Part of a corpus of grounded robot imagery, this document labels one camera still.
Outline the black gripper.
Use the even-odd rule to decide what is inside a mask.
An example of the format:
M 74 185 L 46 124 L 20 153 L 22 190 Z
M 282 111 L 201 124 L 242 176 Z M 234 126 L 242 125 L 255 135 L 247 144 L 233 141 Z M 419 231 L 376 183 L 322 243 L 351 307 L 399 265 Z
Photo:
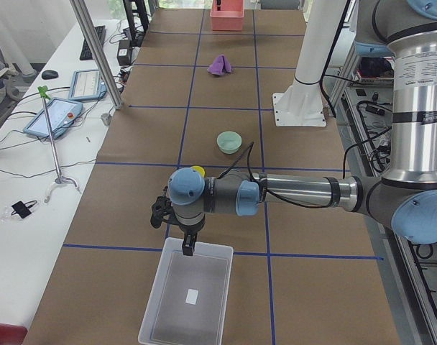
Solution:
M 153 228 L 158 229 L 162 223 L 176 225 L 176 216 L 171 200 L 163 195 L 157 197 L 156 201 L 151 206 L 152 215 L 150 223 Z M 197 234 L 185 234 L 182 243 L 182 252 L 185 256 L 193 256 Z

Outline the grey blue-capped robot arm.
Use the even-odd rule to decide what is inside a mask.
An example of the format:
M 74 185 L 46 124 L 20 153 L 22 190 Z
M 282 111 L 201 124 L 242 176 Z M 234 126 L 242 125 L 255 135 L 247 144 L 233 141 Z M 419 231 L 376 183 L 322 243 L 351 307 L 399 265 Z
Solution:
M 395 56 L 390 165 L 378 178 L 307 178 L 239 172 L 205 177 L 175 171 L 152 205 L 153 227 L 184 233 L 192 255 L 209 213 L 252 216 L 265 201 L 340 207 L 373 218 L 416 244 L 437 242 L 437 1 L 361 1 L 356 46 Z

